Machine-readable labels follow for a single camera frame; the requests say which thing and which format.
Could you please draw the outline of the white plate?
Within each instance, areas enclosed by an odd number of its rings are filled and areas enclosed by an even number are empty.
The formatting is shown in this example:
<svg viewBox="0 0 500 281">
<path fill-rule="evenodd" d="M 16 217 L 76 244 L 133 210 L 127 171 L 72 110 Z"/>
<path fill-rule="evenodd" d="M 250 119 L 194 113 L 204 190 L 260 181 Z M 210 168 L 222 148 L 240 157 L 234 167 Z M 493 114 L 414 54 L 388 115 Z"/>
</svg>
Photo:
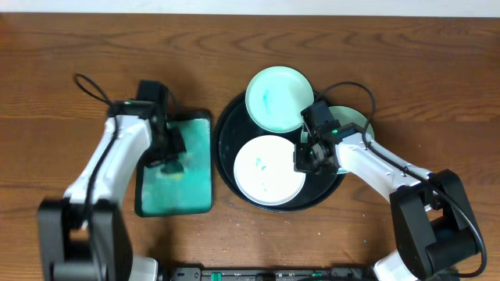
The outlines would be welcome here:
<svg viewBox="0 0 500 281">
<path fill-rule="evenodd" d="M 278 206 L 291 201 L 302 190 L 306 174 L 295 171 L 294 144 L 279 136 L 251 139 L 234 160 L 234 179 L 250 201 Z"/>
</svg>

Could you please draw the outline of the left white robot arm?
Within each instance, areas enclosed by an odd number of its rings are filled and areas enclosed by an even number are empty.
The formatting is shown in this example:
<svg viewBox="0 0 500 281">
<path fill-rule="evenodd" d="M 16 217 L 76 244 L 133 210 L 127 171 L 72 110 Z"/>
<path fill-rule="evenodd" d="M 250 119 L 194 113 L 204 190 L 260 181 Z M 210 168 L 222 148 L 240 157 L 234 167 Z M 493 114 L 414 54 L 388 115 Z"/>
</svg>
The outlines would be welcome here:
<svg viewBox="0 0 500 281">
<path fill-rule="evenodd" d="M 164 108 L 152 101 L 118 101 L 84 171 L 59 200 L 37 210 L 46 280 L 161 280 L 154 258 L 133 253 L 121 206 L 137 164 L 156 166 L 186 151 Z"/>
</svg>

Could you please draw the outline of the green yellow sponge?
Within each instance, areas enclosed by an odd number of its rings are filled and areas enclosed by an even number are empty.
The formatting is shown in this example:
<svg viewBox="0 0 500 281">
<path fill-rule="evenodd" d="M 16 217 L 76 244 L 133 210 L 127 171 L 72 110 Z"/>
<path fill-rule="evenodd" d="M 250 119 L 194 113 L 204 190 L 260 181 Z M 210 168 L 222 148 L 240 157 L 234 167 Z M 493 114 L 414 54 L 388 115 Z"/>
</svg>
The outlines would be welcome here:
<svg viewBox="0 0 500 281">
<path fill-rule="evenodd" d="M 160 174 L 168 178 L 180 179 L 184 175 L 184 166 L 178 161 L 167 162 L 162 165 Z"/>
</svg>

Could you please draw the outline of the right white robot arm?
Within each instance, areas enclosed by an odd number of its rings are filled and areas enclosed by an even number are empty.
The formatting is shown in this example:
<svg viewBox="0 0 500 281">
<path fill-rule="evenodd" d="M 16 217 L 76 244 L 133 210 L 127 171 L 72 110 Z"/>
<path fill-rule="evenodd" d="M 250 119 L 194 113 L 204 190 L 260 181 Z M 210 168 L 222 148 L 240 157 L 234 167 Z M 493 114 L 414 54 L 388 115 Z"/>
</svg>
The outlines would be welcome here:
<svg viewBox="0 0 500 281">
<path fill-rule="evenodd" d="M 310 130 L 312 140 L 295 145 L 295 170 L 317 173 L 344 169 L 391 205 L 396 251 L 373 265 L 379 280 L 429 280 L 440 274 L 461 278 L 461 261 L 480 254 L 480 275 L 488 262 L 484 239 L 461 179 L 416 167 L 386 148 L 354 123 Z"/>
</svg>

